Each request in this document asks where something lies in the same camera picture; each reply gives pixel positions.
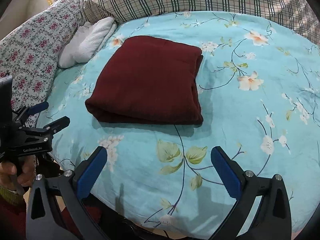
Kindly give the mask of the person's left forearm sleeve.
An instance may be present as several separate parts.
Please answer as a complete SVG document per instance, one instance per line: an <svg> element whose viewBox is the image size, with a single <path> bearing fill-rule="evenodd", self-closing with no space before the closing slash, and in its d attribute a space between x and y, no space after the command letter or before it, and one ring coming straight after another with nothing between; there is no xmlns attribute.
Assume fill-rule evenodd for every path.
<svg viewBox="0 0 320 240"><path fill-rule="evenodd" d="M26 211L23 196L1 186L1 239L26 239Z"/></svg>

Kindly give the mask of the person's left hand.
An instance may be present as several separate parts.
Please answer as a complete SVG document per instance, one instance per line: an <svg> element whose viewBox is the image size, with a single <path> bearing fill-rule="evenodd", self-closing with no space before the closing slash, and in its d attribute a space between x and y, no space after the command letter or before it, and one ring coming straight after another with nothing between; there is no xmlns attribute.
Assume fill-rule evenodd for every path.
<svg viewBox="0 0 320 240"><path fill-rule="evenodd" d="M13 184L10 176L15 176L17 168L13 163L4 162L0 166L1 186L9 189L16 190L16 186ZM24 159L22 166L22 173L17 177L17 182L22 187L31 186L35 178L35 161L34 156L30 155Z"/></svg>

